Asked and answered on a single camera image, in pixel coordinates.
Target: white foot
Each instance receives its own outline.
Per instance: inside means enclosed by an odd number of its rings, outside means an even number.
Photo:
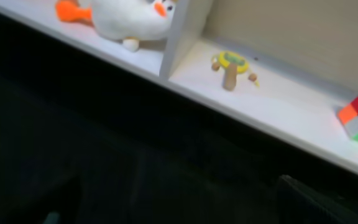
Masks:
[[[122,46],[131,52],[135,52],[139,49],[139,40],[137,39],[124,39]]]

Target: plush duck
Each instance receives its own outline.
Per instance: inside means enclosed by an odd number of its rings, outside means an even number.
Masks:
[[[56,4],[59,19],[64,22],[92,22],[98,34],[106,39],[121,40],[135,52],[141,40],[160,40],[168,35],[177,0],[91,0],[90,8],[80,8],[73,1]]]

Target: plush toy head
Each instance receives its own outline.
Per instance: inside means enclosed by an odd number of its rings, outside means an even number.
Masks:
[[[155,0],[153,2],[153,7],[160,16],[172,20],[176,1],[177,0]]]

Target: black floor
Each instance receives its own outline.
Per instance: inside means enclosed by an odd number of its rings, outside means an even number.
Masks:
[[[277,223],[282,174],[358,200],[357,176],[0,17],[0,217],[66,173],[78,223]]]

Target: white shelf surface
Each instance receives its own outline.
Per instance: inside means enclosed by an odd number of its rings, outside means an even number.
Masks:
[[[159,75],[164,41],[149,42],[138,52],[129,52],[119,43],[99,37],[92,27],[60,22],[55,3],[56,0],[0,0],[0,13],[145,78]]]
[[[198,41],[170,82],[190,91],[186,94],[190,98],[358,174],[358,142],[349,139],[335,114],[345,101],[254,60],[250,67],[259,76],[260,88],[247,75],[238,75],[236,89],[226,91],[221,87],[224,70],[211,69],[212,56],[222,50]]]

